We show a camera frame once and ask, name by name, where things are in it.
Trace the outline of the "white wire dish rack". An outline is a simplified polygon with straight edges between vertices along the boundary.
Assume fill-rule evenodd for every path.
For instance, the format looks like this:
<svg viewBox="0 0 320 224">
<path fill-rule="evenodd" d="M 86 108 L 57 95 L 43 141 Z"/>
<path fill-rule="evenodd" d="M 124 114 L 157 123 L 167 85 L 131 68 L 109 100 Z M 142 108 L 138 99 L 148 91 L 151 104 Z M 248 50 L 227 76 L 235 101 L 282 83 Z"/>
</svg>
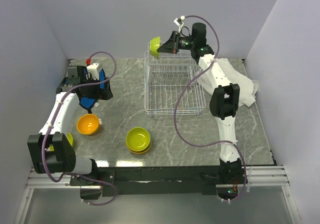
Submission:
<svg viewBox="0 0 320 224">
<path fill-rule="evenodd" d="M 201 80 L 187 84 L 201 72 L 189 50 L 177 54 L 160 53 L 155 59 L 148 50 L 144 53 L 144 108 L 148 115 L 171 116 L 181 92 L 177 115 L 197 115 L 206 107 Z"/>
</svg>

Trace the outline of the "green shallow bowl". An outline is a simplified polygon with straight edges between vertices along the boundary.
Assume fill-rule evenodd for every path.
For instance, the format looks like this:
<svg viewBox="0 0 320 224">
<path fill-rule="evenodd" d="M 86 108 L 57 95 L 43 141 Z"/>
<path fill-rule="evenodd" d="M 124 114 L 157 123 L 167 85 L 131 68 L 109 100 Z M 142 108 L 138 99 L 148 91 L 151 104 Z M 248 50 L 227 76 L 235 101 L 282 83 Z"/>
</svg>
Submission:
<svg viewBox="0 0 320 224">
<path fill-rule="evenodd" d="M 143 127 L 134 127 L 128 131 L 125 144 L 133 152 L 141 153 L 149 148 L 152 143 L 150 132 Z"/>
</svg>

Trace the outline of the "orange shallow bowl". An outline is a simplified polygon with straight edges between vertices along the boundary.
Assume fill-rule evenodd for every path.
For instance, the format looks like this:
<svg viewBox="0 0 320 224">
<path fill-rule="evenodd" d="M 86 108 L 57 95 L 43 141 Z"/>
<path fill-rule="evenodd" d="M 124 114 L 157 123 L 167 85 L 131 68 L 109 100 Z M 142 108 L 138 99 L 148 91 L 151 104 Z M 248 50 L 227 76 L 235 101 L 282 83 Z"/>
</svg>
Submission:
<svg viewBox="0 0 320 224">
<path fill-rule="evenodd" d="M 134 154 L 144 154 L 146 152 L 148 152 L 151 149 L 151 146 L 149 146 L 147 149 L 143 150 L 143 151 L 134 151 L 130 148 L 128 148 L 130 152 L 134 153 Z"/>
</svg>

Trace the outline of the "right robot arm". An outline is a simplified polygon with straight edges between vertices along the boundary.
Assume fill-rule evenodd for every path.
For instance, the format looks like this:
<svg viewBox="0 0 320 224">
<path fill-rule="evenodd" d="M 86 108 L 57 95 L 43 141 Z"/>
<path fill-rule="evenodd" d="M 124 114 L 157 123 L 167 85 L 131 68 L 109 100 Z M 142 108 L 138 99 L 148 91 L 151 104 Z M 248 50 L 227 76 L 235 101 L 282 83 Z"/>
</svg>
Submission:
<svg viewBox="0 0 320 224">
<path fill-rule="evenodd" d="M 194 23 L 189 36 L 182 34 L 182 28 L 180 26 L 178 31 L 173 31 L 169 39 L 157 49 L 157 52 L 177 54 L 181 49 L 189 50 L 196 64 L 202 69 L 197 76 L 206 75 L 209 78 L 209 83 L 213 88 L 209 110 L 215 117 L 219 131 L 218 177 L 223 183 L 233 183 L 243 175 L 235 132 L 240 87 L 227 78 L 216 61 L 215 52 L 207 44 L 206 25 L 201 22 Z"/>
</svg>

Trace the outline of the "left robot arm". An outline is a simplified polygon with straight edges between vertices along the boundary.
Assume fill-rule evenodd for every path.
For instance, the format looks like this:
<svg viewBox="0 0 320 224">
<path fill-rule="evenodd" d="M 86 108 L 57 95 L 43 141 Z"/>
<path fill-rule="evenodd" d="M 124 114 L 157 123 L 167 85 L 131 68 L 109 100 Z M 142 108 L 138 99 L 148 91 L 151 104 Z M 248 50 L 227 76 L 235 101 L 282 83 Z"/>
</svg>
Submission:
<svg viewBox="0 0 320 224">
<path fill-rule="evenodd" d="M 69 66 L 56 89 L 55 103 L 45 125 L 27 140 L 36 173 L 79 174 L 88 185 L 96 184 L 100 179 L 96 162 L 76 156 L 67 132 L 78 107 L 91 112 L 96 102 L 112 97 L 110 79 L 101 64 Z"/>
</svg>

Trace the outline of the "blue cloth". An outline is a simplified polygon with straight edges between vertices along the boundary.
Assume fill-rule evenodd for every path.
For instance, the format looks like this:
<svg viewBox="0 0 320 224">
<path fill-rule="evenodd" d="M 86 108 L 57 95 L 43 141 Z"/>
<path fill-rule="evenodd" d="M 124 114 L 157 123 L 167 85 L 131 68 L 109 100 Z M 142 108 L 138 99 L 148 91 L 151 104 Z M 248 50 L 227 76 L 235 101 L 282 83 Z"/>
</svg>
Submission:
<svg viewBox="0 0 320 224">
<path fill-rule="evenodd" d="M 93 80 L 89 78 L 88 71 L 86 72 L 86 80 L 89 83 L 93 81 L 93 83 L 102 82 L 108 79 L 106 77 L 105 71 L 102 69 L 100 72 L 100 80 Z M 79 89 L 79 105 L 88 113 L 92 113 L 92 108 L 96 102 L 101 100 L 109 100 L 113 97 L 110 88 L 110 82 L 104 82 L 99 85 L 86 86 Z"/>
</svg>

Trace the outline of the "white towel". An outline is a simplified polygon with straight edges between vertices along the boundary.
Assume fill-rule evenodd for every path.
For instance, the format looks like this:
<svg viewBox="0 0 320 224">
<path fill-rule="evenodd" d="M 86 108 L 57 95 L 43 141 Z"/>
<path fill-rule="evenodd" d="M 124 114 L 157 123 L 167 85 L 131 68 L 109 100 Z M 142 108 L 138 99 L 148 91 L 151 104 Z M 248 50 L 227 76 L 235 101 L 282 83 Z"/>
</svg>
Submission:
<svg viewBox="0 0 320 224">
<path fill-rule="evenodd" d="M 241 107 L 250 107 L 256 101 L 256 92 L 259 81 L 249 79 L 245 74 L 244 64 L 241 59 L 219 58 L 216 60 L 226 77 L 240 87 L 239 104 Z"/>
</svg>

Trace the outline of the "black base beam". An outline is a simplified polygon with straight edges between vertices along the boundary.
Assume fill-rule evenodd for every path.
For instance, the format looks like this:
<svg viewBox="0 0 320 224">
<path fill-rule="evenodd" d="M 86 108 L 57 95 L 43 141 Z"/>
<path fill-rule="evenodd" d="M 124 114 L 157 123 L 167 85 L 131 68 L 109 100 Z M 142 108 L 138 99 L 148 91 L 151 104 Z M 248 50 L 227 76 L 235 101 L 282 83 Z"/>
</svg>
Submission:
<svg viewBox="0 0 320 224">
<path fill-rule="evenodd" d="M 85 179 L 74 177 L 83 198 L 118 195 L 190 194 L 216 195 L 217 187 L 245 183 L 245 172 L 220 166 L 99 167 Z"/>
</svg>

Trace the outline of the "aluminium frame rail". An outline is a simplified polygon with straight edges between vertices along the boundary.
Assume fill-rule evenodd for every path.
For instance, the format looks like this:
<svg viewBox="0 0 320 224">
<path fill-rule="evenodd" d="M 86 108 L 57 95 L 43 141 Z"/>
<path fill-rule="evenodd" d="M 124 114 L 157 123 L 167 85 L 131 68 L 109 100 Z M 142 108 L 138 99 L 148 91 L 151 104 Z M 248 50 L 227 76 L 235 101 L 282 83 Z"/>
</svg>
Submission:
<svg viewBox="0 0 320 224">
<path fill-rule="evenodd" d="M 290 224 L 289 181 L 283 167 L 251 166 L 242 196 L 223 203 L 200 193 L 102 197 L 98 206 L 80 200 L 70 178 L 53 183 L 31 172 L 25 191 L 25 224 Z"/>
</svg>

